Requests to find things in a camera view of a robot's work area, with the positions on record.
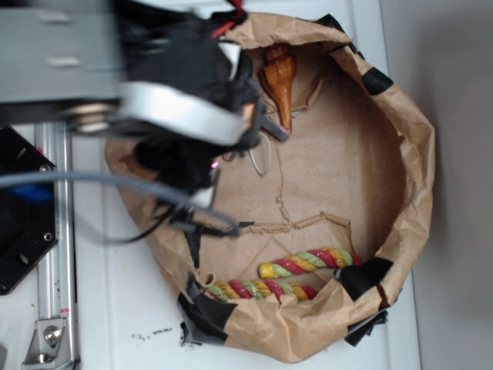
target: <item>black mounting plate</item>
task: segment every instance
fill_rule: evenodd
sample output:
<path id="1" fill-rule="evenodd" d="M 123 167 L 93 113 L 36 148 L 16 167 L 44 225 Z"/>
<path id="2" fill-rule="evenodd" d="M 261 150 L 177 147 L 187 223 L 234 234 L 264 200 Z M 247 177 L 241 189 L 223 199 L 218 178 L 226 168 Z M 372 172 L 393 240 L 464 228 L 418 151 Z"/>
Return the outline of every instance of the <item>black mounting plate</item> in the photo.
<path id="1" fill-rule="evenodd" d="M 0 126 L 0 176 L 55 165 L 9 126 Z M 0 189 L 0 295 L 11 293 L 58 239 L 53 183 Z"/>

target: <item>gray cable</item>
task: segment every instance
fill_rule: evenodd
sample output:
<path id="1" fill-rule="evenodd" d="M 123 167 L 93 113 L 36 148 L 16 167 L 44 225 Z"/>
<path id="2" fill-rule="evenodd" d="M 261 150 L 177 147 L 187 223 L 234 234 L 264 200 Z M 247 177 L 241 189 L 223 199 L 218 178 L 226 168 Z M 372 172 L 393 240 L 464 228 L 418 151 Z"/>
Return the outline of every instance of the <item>gray cable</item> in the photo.
<path id="1" fill-rule="evenodd" d="M 19 185 L 25 185 L 27 183 L 51 183 L 54 181 L 98 181 L 101 183 L 111 183 L 118 187 L 125 187 L 126 189 L 136 191 L 138 193 L 145 193 L 153 195 L 159 200 L 163 200 L 169 204 L 176 205 L 177 209 L 193 208 L 199 210 L 205 215 L 221 220 L 227 224 L 230 229 L 229 233 L 233 236 L 239 236 L 240 230 L 236 225 L 236 222 L 228 216 L 216 212 L 210 208 L 203 207 L 190 200 L 189 196 L 177 189 L 169 187 L 163 183 L 156 183 L 145 180 L 136 180 L 130 177 L 124 177 L 119 175 L 108 175 L 105 173 L 91 173 L 91 172 L 27 172 L 19 173 L 15 175 L 0 176 L 0 189 L 6 187 L 16 187 Z"/>

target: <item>screw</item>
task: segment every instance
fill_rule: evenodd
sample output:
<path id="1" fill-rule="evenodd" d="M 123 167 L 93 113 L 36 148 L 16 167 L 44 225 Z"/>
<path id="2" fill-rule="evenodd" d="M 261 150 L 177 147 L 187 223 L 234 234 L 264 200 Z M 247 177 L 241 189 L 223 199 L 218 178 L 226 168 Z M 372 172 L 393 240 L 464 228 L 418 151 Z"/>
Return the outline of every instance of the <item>screw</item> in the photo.
<path id="1" fill-rule="evenodd" d="M 47 353 L 38 353 L 36 355 L 36 363 L 38 364 L 44 364 L 45 362 L 48 362 L 50 361 L 49 357 L 48 357 L 48 354 Z"/>
<path id="2" fill-rule="evenodd" d="M 56 326 L 48 326 L 45 329 L 45 339 L 48 343 L 54 345 L 62 338 L 62 331 Z"/>

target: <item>pink and yellow rope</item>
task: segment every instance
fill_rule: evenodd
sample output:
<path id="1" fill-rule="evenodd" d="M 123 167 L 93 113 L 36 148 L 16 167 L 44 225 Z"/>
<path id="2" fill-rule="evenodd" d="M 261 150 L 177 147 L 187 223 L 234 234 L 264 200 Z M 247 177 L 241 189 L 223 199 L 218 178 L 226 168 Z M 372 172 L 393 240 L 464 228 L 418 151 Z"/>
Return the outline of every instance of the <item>pink and yellow rope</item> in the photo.
<path id="1" fill-rule="evenodd" d="M 309 285 L 300 286 L 295 283 L 276 283 L 272 280 L 218 281 L 207 288 L 207 292 L 218 301 L 239 298 L 256 298 L 260 300 L 271 294 L 275 294 L 279 301 L 280 296 L 283 294 L 294 294 L 298 301 L 309 301 L 317 295 L 317 291 Z"/>
<path id="2" fill-rule="evenodd" d="M 341 248 L 321 248 L 261 264 L 259 275 L 262 279 L 288 278 L 294 274 L 314 272 L 318 268 L 342 268 L 362 264 L 363 261 L 355 253 Z"/>

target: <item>blue component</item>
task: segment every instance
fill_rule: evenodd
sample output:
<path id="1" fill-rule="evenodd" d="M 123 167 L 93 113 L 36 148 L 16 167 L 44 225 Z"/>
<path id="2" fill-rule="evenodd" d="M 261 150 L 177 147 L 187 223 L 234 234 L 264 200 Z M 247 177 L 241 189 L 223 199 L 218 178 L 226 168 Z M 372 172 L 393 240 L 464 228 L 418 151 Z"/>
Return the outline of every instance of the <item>blue component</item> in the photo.
<path id="1" fill-rule="evenodd" d="M 53 192 L 44 187 L 36 185 L 21 185 L 10 190 L 11 193 L 19 198 L 26 199 L 30 202 L 40 204 L 53 198 Z"/>

